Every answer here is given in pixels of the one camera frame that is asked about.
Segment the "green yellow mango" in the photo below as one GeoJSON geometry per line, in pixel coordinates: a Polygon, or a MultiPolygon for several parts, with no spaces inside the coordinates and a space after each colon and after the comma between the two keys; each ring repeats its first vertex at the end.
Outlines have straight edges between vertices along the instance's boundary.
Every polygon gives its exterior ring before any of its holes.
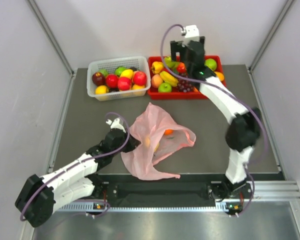
{"type": "Polygon", "coordinates": [[[216,74],[216,76],[219,78],[219,80],[221,82],[223,82],[225,80],[225,76],[224,76],[224,74],[222,72],[215,71],[214,73],[216,74]]]}

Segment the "small orange persimmon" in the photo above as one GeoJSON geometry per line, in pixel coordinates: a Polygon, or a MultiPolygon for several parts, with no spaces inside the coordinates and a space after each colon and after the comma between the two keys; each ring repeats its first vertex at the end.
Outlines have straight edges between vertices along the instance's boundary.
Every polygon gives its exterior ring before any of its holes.
{"type": "Polygon", "coordinates": [[[187,72],[186,65],[183,62],[179,62],[176,70],[179,74],[185,74],[187,72]]]}

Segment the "orange tangerine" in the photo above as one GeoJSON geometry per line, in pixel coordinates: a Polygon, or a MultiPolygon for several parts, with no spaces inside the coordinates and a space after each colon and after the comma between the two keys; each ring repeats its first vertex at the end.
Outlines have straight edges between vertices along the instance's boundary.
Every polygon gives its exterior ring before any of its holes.
{"type": "Polygon", "coordinates": [[[171,135],[173,132],[174,131],[172,129],[167,129],[167,130],[165,130],[164,135],[168,136],[168,135],[171,135]]]}

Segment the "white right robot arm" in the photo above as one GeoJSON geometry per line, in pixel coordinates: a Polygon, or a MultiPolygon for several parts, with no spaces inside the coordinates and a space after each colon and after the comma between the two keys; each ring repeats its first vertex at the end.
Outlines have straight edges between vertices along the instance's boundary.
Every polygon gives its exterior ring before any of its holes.
{"type": "Polygon", "coordinates": [[[238,102],[217,74],[205,65],[204,43],[203,36],[188,42],[173,40],[170,42],[171,59],[179,58],[185,64],[186,76],[195,80],[195,87],[212,101],[228,122],[225,141],[230,152],[223,192],[235,198],[246,184],[246,168],[261,135],[261,112],[257,107],[248,110],[238,102]]]}

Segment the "purple grape bunch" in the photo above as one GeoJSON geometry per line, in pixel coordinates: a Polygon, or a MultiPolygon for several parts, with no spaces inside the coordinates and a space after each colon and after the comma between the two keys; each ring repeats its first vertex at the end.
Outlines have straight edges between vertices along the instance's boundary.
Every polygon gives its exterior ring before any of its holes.
{"type": "Polygon", "coordinates": [[[181,79],[180,77],[188,78],[186,73],[179,73],[178,74],[178,83],[177,83],[177,90],[181,93],[188,93],[194,91],[194,86],[191,84],[190,81],[181,79]]]}

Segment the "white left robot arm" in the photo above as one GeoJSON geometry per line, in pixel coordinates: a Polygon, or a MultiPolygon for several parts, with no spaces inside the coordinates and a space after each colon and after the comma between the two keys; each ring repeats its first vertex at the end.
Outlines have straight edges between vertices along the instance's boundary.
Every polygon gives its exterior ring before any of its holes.
{"type": "Polygon", "coordinates": [[[109,165],[117,154],[132,152],[140,143],[130,133],[114,128],[68,165],[43,176],[31,175],[14,204],[20,211],[20,220],[37,228],[73,201],[88,196],[99,198],[104,187],[92,181],[91,176],[109,165]]]}

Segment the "green pear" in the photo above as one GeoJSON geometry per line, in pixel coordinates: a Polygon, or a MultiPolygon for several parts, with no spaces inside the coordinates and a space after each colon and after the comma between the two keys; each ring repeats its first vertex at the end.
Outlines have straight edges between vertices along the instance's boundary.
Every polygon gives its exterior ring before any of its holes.
{"type": "Polygon", "coordinates": [[[163,59],[169,69],[175,68],[176,61],[172,60],[171,56],[165,56],[163,59]]]}

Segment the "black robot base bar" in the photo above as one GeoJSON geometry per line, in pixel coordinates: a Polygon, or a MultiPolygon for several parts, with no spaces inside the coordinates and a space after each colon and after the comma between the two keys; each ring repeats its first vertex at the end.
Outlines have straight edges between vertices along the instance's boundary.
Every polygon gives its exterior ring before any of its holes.
{"type": "Polygon", "coordinates": [[[212,182],[203,178],[199,182],[158,180],[151,182],[102,182],[97,175],[91,199],[107,200],[118,208],[181,208],[213,207],[226,199],[239,198],[238,211],[244,209],[244,200],[253,198],[255,184],[242,182],[231,184],[225,177],[212,182]]]}

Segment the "pink plastic bag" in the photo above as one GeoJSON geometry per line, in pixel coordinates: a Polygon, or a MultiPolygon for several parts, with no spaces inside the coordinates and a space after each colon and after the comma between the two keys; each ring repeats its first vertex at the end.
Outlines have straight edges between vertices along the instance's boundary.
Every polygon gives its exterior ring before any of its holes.
{"type": "Polygon", "coordinates": [[[140,141],[135,150],[121,153],[122,161],[132,176],[142,181],[181,177],[176,173],[160,172],[155,169],[155,165],[182,148],[193,147],[196,142],[193,131],[177,124],[167,111],[152,103],[149,103],[146,110],[135,119],[129,130],[130,134],[140,141]],[[173,133],[164,135],[168,129],[173,130],[173,133]],[[151,140],[149,148],[145,146],[147,136],[151,140]]]}

